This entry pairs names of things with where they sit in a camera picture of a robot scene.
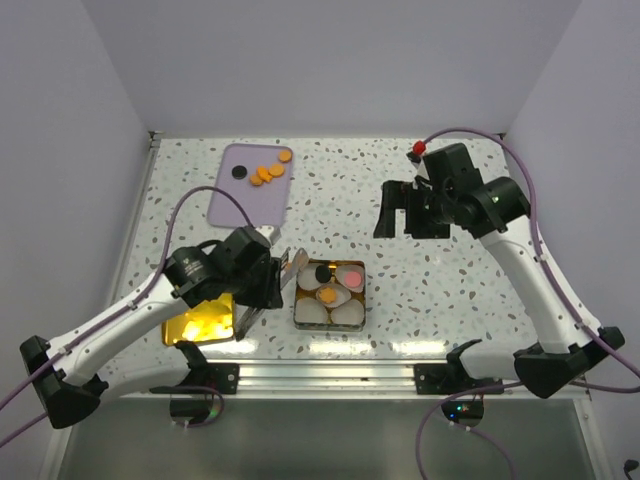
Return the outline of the pink round cookie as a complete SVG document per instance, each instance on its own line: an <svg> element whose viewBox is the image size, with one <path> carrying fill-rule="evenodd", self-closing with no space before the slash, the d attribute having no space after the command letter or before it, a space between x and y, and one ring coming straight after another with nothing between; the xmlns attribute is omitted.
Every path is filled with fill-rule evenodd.
<svg viewBox="0 0 640 480"><path fill-rule="evenodd" d="M356 271L347 272L344 276L344 284L349 288L358 288L362 283L362 276Z"/></svg>

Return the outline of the steel tongs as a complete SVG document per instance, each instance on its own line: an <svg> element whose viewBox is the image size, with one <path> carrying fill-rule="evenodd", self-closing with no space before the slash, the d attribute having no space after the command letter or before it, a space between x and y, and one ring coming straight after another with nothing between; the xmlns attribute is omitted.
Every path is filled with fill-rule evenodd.
<svg viewBox="0 0 640 480"><path fill-rule="evenodd" d="M290 256L287 248L282 256L270 258L259 266L257 279L233 299L244 310L233 321L233 338L243 340L265 310L281 309L284 305L283 288L309 263L309 254L304 248Z"/></svg>

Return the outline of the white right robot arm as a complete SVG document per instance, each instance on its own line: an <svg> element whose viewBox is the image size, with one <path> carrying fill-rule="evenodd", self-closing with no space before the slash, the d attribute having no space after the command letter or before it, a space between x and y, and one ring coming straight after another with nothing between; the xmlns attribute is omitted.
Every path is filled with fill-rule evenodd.
<svg viewBox="0 0 640 480"><path fill-rule="evenodd" d="M419 392L464 393L516 380L549 398L624 345L620 329L602 326L575 294L541 237L533 198L513 179L484 181L462 143L429 152L418 142L407 156L416 176L383 183L375 238L394 237L399 210L414 239L447 238L452 226L468 232L506 274L537 336L518 351L463 343L444 364L415 368L425 378Z"/></svg>

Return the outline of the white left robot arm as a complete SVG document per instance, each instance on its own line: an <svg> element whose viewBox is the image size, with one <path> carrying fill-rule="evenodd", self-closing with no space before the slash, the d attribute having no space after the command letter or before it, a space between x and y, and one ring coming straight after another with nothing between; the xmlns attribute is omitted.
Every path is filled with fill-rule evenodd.
<svg viewBox="0 0 640 480"><path fill-rule="evenodd" d="M179 341L131 373L106 369L154 328L223 294L251 311L282 308L285 260L271 253L279 236L279 228L270 225L240 227L224 240L181 247L136 290L87 323L50 340L25 340L20 353L51 426L73 426L101 403L137 391L213 394L212 369L192 341Z"/></svg>

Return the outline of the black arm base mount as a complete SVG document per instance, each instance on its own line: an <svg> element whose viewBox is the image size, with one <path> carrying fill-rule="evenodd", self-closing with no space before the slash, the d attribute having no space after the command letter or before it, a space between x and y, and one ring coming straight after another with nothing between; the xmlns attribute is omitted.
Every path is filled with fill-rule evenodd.
<svg viewBox="0 0 640 480"><path fill-rule="evenodd" d="M179 350L186 360L187 373L179 382L164 382L150 389L153 394L169 394L179 387L211 387L221 394L237 393L240 366L237 363L211 363L199 346L190 341L178 341L174 349Z"/></svg>

